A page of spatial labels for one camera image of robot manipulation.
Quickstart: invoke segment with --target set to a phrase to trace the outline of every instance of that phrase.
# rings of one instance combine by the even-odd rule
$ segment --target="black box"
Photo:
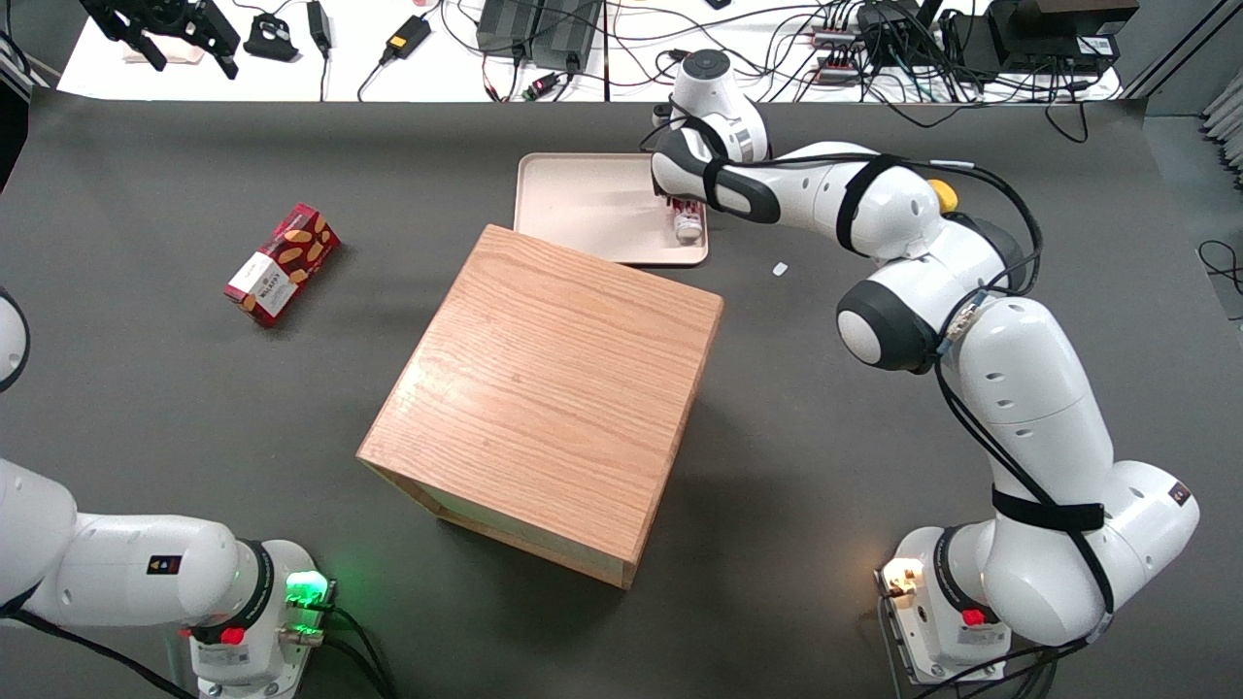
[[[1011,21],[1021,36],[1100,36],[1117,34],[1139,9],[1139,0],[1019,0]]]
[[[1117,60],[1112,36],[1023,36],[1012,21],[1018,5],[1019,0],[994,0],[984,12],[999,71],[1054,72],[1062,66],[1068,72],[1073,65],[1074,72],[1103,73]]]
[[[500,56],[528,56],[527,42],[536,32],[538,17],[536,0],[486,0],[475,30],[479,50]]]
[[[583,72],[603,0],[543,0],[531,57],[541,68]]]

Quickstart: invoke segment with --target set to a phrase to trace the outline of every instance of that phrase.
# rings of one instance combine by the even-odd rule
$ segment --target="red button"
[[[226,628],[220,632],[220,643],[224,643],[225,646],[239,646],[245,636],[246,629],[244,628]]]

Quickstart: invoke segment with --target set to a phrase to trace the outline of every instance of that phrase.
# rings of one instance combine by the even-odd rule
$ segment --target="green light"
[[[285,601],[295,604],[318,604],[328,595],[328,578],[318,571],[290,573],[285,578]]]

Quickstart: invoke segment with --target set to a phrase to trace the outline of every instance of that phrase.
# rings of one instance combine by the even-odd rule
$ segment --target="yellow button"
[[[958,193],[952,187],[940,179],[930,179],[929,184],[936,192],[936,198],[941,201],[941,213],[948,214],[958,209]]]

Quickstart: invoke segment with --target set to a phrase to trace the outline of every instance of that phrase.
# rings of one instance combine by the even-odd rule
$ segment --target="red box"
[[[298,204],[225,286],[225,296],[255,322],[272,327],[341,245],[316,209]]]

